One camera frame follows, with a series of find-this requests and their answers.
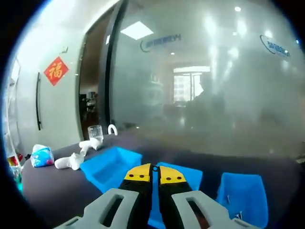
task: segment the black door handle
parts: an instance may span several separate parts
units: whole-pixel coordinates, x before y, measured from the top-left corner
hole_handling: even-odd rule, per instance
[[[41,130],[41,121],[39,119],[39,112],[38,112],[38,86],[40,82],[40,73],[37,75],[37,81],[36,81],[36,118],[37,118],[37,126],[38,130]]]

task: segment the blue plastic tray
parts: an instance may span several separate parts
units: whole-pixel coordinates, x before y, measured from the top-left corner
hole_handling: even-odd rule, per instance
[[[202,176],[203,173],[202,171],[196,170],[196,169],[192,169],[192,168],[186,168],[186,167],[182,167],[182,166],[176,166],[176,165],[171,165],[171,164],[167,164],[165,162],[160,162],[157,164],[157,166],[165,166],[165,167],[169,167],[169,168],[173,168],[178,170],[179,172],[181,172],[186,181],[189,183],[190,187],[192,188],[192,190],[198,190],[201,180],[202,180]],[[158,229],[164,229],[165,226],[163,224],[162,221],[162,216],[159,210],[159,197],[158,197],[158,173],[157,172],[153,172],[153,185],[152,185],[153,189],[152,189],[152,210],[151,210],[151,214],[148,220],[148,224],[158,228]]]
[[[83,162],[81,170],[91,183],[105,193],[110,188],[118,188],[127,172],[141,165],[141,159],[141,154],[114,147]]]
[[[231,219],[241,211],[243,221],[267,226],[267,197],[260,175],[223,173],[216,201],[228,209]]]

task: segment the white cloth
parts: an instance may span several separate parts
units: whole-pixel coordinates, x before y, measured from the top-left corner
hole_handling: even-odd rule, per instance
[[[84,162],[84,156],[73,153],[69,157],[59,158],[55,161],[55,167],[57,169],[72,168],[77,170],[80,168],[81,163]]]
[[[96,138],[91,138],[88,141],[79,142],[78,145],[81,148],[80,155],[86,156],[89,148],[98,150],[102,146],[102,142],[100,142]]]

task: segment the glass wall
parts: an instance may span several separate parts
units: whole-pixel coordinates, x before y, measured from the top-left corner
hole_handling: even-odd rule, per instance
[[[195,152],[301,156],[304,55],[290,28],[265,0],[130,0],[112,122]]]

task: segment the table surface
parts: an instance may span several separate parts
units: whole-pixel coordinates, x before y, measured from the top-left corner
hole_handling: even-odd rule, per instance
[[[289,158],[251,158],[216,156],[166,146],[131,134],[105,136],[102,149],[90,149],[85,160],[118,146],[142,154],[142,164],[166,162],[201,170],[200,190],[215,199],[223,172],[259,174],[267,195],[268,228],[283,228],[302,223],[305,206],[305,174],[301,166]],[[55,159],[78,153],[77,144],[53,152]],[[81,170],[58,170],[54,166],[33,168],[30,160],[24,165],[23,194],[36,212],[51,227],[74,216],[82,216],[84,207],[101,195]]]

